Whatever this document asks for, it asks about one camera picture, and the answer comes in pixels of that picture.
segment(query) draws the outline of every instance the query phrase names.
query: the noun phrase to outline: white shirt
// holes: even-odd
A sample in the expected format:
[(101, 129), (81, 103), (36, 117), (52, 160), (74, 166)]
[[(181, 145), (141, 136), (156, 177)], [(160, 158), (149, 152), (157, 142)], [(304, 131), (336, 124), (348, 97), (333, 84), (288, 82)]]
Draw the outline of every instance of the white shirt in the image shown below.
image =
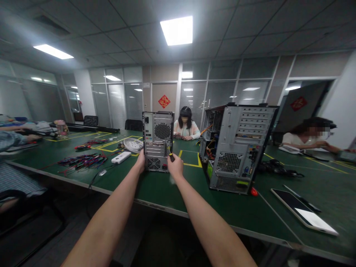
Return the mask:
[(298, 135), (292, 133), (286, 133), (283, 135), (282, 143), (288, 143), (291, 145), (314, 145), (318, 141), (323, 141), (321, 136), (310, 136), (308, 141), (303, 143), (303, 141), (299, 138)]

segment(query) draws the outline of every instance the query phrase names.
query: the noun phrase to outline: smartphone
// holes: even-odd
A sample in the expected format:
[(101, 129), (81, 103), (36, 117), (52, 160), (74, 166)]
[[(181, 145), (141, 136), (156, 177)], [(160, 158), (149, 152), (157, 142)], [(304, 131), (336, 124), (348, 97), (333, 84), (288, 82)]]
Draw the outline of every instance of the smartphone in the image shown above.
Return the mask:
[(323, 233), (339, 235), (338, 232), (305, 206), (292, 193), (278, 189), (271, 189), (271, 191), (306, 227)]

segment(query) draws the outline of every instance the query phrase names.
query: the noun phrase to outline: screwdriver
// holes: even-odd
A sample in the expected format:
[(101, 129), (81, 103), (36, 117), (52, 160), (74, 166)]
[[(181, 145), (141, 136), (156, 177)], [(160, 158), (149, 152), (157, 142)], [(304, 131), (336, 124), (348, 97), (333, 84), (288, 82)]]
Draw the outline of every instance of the screwdriver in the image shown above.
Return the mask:
[(168, 148), (168, 143), (167, 143), (167, 141), (165, 141), (165, 142), (166, 142), (166, 145), (167, 145), (167, 151), (168, 151), (169, 157), (171, 158), (171, 161), (173, 162), (173, 161), (175, 160), (175, 158), (173, 157), (173, 154), (171, 153), (171, 151), (170, 151), (169, 148)]

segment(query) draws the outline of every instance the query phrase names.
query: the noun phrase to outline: black hair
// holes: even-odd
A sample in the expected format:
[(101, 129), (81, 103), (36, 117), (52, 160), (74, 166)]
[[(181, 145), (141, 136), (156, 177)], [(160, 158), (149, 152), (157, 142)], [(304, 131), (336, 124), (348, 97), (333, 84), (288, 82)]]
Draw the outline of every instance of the black hair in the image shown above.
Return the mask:
[(192, 110), (187, 107), (187, 106), (184, 106), (182, 109), (181, 109), (181, 112), (179, 113), (179, 118), (178, 118), (178, 123), (179, 123), (179, 127), (181, 129), (183, 129), (183, 121), (182, 121), (182, 117), (188, 117), (188, 121), (187, 121), (187, 129), (190, 129), (191, 126), (192, 126)]
[(312, 117), (309, 119), (305, 119), (301, 124), (298, 124), (288, 132), (291, 134), (299, 135), (307, 132), (309, 127), (334, 129), (336, 128), (336, 125), (333, 123), (333, 121), (330, 121), (328, 119), (324, 119), (321, 117)]

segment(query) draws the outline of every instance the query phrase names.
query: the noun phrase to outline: black cable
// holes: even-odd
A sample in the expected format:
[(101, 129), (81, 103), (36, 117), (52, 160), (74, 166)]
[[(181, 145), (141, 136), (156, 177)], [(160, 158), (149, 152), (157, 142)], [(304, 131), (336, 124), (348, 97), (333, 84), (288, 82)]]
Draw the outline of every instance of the black cable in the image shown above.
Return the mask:
[(89, 208), (89, 195), (92, 193), (92, 185), (94, 184), (95, 178), (96, 178), (96, 177), (98, 176), (98, 174), (101, 173), (103, 170), (106, 169), (106, 171), (108, 171), (109, 169), (111, 169), (112, 167), (114, 167), (114, 166), (116, 166), (116, 165), (118, 165), (118, 164), (113, 164), (113, 165), (111, 165), (111, 166), (109, 166), (109, 167), (105, 167), (105, 168), (99, 170), (99, 171), (96, 173), (96, 175), (94, 175), (93, 179), (91, 180), (91, 182), (90, 182), (90, 184), (89, 184), (89, 186), (88, 186), (88, 193), (87, 193), (87, 195), (86, 195), (85, 211), (86, 211), (86, 214), (87, 214), (89, 220), (92, 219), (92, 216), (89, 214), (89, 210), (88, 210), (88, 208)]

